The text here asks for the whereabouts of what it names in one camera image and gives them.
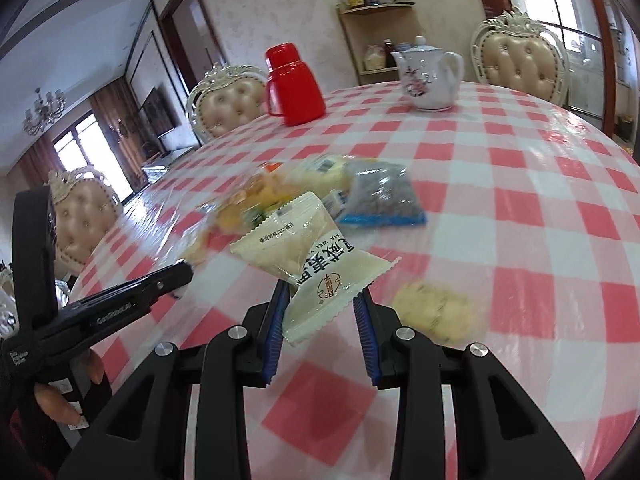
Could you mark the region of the round cracker snack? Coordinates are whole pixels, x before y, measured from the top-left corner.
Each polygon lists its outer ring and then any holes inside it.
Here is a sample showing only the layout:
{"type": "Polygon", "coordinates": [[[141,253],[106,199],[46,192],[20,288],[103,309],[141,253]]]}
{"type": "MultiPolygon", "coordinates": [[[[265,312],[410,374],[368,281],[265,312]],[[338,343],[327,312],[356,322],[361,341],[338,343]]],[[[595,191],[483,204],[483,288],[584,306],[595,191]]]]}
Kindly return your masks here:
{"type": "Polygon", "coordinates": [[[392,300],[401,323],[438,344],[464,346],[484,332],[485,308],[468,295],[427,282],[401,285],[392,300]]]}

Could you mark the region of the wall television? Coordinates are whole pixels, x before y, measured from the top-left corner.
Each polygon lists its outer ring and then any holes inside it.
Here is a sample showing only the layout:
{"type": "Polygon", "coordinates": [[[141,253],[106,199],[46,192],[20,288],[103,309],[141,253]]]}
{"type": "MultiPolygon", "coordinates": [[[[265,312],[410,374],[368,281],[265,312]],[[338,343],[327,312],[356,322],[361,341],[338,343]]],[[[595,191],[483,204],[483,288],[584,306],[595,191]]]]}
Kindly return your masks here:
{"type": "Polygon", "coordinates": [[[159,88],[152,88],[143,100],[140,112],[153,136],[157,139],[166,136],[178,127],[177,116],[170,106],[165,93],[159,88]]]}

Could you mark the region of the beige tufted chair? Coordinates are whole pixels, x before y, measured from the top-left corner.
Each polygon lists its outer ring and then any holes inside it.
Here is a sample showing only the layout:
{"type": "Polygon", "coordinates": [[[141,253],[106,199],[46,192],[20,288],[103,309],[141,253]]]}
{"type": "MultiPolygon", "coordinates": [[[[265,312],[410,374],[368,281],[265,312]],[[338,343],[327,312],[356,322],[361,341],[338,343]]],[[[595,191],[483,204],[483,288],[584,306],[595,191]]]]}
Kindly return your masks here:
{"type": "Polygon", "coordinates": [[[565,104],[570,82],[566,49],[548,27],[518,9],[480,22],[471,39],[471,61],[482,84],[565,104]]]}
{"type": "Polygon", "coordinates": [[[251,65],[215,64],[186,100],[186,118],[201,144],[266,114],[267,74],[251,65]]]}
{"type": "Polygon", "coordinates": [[[122,215],[122,203],[93,166],[50,171],[48,185],[56,214],[55,261],[78,276],[122,215]]]}

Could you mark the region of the red thermos jug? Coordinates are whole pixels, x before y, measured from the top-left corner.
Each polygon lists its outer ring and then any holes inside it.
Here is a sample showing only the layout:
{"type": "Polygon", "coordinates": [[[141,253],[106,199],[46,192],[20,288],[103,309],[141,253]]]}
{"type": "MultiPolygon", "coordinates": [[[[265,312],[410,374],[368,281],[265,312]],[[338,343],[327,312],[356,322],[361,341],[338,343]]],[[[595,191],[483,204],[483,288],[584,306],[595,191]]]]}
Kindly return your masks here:
{"type": "Polygon", "coordinates": [[[266,84],[268,114],[287,127],[312,122],[326,114],[326,102],[314,74],[294,44],[278,44],[265,52],[269,68],[266,84]]]}

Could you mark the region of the yellow orange snack packet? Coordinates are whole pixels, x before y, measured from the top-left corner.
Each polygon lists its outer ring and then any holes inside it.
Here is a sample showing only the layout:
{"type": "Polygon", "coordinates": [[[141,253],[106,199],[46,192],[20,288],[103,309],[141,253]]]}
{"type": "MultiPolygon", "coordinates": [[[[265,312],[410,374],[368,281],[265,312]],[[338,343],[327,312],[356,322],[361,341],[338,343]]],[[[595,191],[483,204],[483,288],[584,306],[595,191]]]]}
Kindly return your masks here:
{"type": "Polygon", "coordinates": [[[347,155],[322,154],[298,162],[265,162],[232,181],[228,191],[201,204],[200,221],[186,230],[177,244],[177,257],[192,264],[206,259],[209,235],[244,235],[273,211],[306,192],[324,203],[332,218],[345,207],[350,188],[347,155]]]}

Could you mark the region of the cream white snack packet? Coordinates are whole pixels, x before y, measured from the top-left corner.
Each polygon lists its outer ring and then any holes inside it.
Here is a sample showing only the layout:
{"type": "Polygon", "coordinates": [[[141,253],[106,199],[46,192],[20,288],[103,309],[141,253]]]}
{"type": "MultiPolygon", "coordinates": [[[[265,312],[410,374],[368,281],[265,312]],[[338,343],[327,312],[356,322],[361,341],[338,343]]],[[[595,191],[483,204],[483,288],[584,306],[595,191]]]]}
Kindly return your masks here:
{"type": "Polygon", "coordinates": [[[296,287],[282,321],[283,336],[290,344],[321,330],[397,264],[352,245],[311,192],[270,214],[230,250],[296,287]]]}

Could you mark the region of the white floral teapot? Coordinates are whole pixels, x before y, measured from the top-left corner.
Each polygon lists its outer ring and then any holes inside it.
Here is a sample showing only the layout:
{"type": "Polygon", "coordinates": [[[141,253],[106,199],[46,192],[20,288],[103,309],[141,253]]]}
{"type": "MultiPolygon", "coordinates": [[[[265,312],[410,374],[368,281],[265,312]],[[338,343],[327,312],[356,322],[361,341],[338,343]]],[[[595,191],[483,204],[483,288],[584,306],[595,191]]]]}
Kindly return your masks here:
{"type": "Polygon", "coordinates": [[[423,36],[416,36],[411,48],[392,55],[402,92],[414,108],[442,112],[454,107],[464,76],[460,54],[429,46],[423,36]]]}

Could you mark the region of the ceiling chandelier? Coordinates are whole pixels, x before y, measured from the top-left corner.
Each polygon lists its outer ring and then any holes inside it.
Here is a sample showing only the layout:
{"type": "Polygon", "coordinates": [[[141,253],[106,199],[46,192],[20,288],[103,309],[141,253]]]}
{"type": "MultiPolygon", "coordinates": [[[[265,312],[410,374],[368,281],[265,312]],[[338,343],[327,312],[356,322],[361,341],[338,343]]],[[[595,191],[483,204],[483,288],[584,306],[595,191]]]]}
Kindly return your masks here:
{"type": "Polygon", "coordinates": [[[29,136],[39,136],[63,116],[66,99],[61,90],[47,92],[42,95],[41,89],[35,90],[34,106],[25,112],[23,122],[24,133],[29,136]]]}

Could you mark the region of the blue grey snack packet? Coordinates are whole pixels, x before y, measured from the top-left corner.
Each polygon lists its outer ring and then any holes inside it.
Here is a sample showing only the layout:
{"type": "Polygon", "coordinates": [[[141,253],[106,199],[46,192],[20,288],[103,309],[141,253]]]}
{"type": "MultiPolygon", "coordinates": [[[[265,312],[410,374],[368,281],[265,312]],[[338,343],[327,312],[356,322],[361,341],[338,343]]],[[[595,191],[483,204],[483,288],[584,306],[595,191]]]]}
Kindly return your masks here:
{"type": "Polygon", "coordinates": [[[408,169],[378,159],[353,159],[345,165],[349,191],[337,221],[346,226],[420,226],[426,213],[414,192],[408,169]]]}

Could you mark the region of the wooden corner shelf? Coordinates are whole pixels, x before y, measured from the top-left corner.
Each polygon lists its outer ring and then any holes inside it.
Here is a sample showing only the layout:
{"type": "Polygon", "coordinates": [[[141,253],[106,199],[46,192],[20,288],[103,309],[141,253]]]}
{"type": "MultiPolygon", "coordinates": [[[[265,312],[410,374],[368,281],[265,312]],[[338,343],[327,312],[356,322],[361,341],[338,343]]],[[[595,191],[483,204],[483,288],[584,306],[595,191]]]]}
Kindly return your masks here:
{"type": "Polygon", "coordinates": [[[385,41],[394,48],[412,44],[422,28],[409,3],[384,3],[347,9],[336,13],[360,86],[399,79],[398,68],[386,63],[385,41]]]}

